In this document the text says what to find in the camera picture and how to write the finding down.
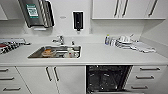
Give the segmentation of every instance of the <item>wall-mounted device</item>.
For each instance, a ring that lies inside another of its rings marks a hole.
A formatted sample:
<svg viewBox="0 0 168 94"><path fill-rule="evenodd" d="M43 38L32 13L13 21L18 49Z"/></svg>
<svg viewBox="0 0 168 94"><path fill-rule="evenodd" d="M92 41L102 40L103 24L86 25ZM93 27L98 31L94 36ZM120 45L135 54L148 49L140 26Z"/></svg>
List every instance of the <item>wall-mounted device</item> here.
<svg viewBox="0 0 168 94"><path fill-rule="evenodd" d="M83 29L83 12L73 12L74 17L74 29L80 31Z"/></svg>
<svg viewBox="0 0 168 94"><path fill-rule="evenodd" d="M51 4L46 0L18 0L27 26L54 26Z"/></svg>

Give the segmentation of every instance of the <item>white wall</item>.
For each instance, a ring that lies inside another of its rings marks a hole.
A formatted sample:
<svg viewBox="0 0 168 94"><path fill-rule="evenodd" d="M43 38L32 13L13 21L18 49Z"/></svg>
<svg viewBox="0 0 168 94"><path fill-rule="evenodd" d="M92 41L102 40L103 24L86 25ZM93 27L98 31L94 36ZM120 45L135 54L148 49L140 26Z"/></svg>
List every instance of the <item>white wall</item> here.
<svg viewBox="0 0 168 94"><path fill-rule="evenodd" d="M0 21L0 37L55 37L67 36L112 36L134 34L139 39L145 20L91 20L92 0L50 0L55 26L47 31L34 31L24 20ZM84 29L80 35L73 29L73 11L84 12Z"/></svg>
<svg viewBox="0 0 168 94"><path fill-rule="evenodd" d="M92 34L111 36L130 36L134 34L139 39L143 31L146 20L91 20Z"/></svg>
<svg viewBox="0 0 168 94"><path fill-rule="evenodd" d="M23 20L0 21L0 37L55 37L77 35L73 29L73 11L84 12L84 29L80 35L88 35L90 28L90 0L50 0L55 26L47 31L34 31Z"/></svg>

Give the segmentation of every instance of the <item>kitchen tap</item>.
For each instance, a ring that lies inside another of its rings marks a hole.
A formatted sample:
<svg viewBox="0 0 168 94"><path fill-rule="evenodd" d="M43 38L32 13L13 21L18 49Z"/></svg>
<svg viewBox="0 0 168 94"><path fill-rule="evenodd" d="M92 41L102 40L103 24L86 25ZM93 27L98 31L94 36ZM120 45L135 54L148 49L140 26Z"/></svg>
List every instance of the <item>kitchen tap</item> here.
<svg viewBox="0 0 168 94"><path fill-rule="evenodd" d="M64 37L63 36L58 36L59 39L58 40L53 40L53 42L59 42L61 43L61 45L64 45Z"/></svg>

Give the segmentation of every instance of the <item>cup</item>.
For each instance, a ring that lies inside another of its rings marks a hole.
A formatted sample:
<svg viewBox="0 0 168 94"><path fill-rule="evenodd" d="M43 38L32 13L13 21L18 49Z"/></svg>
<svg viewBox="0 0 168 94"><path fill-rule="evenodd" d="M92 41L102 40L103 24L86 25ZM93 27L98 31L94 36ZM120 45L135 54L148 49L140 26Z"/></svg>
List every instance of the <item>cup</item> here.
<svg viewBox="0 0 168 94"><path fill-rule="evenodd" d="M125 36L125 42L130 42L131 41L131 37L130 36Z"/></svg>
<svg viewBox="0 0 168 94"><path fill-rule="evenodd" d="M120 42L125 42L125 36L120 36L119 41Z"/></svg>

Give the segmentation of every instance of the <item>stainless steel sink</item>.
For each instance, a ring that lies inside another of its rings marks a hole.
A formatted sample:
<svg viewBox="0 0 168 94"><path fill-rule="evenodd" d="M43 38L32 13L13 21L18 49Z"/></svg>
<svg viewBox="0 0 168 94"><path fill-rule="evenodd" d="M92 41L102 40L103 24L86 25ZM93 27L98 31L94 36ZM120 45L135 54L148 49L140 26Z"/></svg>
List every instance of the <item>stainless steel sink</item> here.
<svg viewBox="0 0 168 94"><path fill-rule="evenodd" d="M75 53L78 53L79 56L76 58L80 57L80 49L81 46L58 46L58 47L52 47L52 46L45 46L45 47L41 47L40 49L38 49L37 51L35 51L33 54L31 54L28 58L64 58L64 54L67 53L67 48L72 48L74 50ZM42 55L42 53L46 50L46 49L51 49L51 51L55 51L56 54L51 56L51 57L44 57Z"/></svg>

